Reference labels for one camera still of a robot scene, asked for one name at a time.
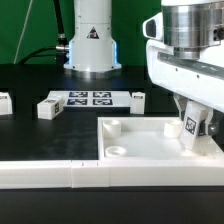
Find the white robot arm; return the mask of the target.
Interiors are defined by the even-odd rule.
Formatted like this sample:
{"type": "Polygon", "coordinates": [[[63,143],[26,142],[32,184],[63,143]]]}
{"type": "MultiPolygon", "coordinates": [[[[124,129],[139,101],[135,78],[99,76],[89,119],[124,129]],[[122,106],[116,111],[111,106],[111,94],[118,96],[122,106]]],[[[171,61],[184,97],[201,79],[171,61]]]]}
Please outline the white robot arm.
{"type": "MultiPolygon", "coordinates": [[[[65,70],[91,78],[119,69],[111,0],[74,0],[74,7],[76,32],[65,70]]],[[[161,12],[142,28],[151,81],[205,105],[201,119],[180,111],[185,129],[215,134],[224,115],[224,0],[161,0],[161,12]]]]}

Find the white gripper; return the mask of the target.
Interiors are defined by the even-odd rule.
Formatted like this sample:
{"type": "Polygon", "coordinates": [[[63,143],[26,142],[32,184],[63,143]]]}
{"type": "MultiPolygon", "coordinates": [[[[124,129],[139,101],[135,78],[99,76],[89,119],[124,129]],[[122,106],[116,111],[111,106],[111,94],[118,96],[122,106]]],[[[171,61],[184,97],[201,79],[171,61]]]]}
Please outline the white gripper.
{"type": "Polygon", "coordinates": [[[180,120],[185,118],[187,98],[192,99],[213,108],[200,122],[198,135],[216,135],[224,113],[224,41],[202,50],[199,60],[179,59],[172,47],[156,40],[147,41],[146,54],[151,81],[177,93],[173,98],[180,120]]]}

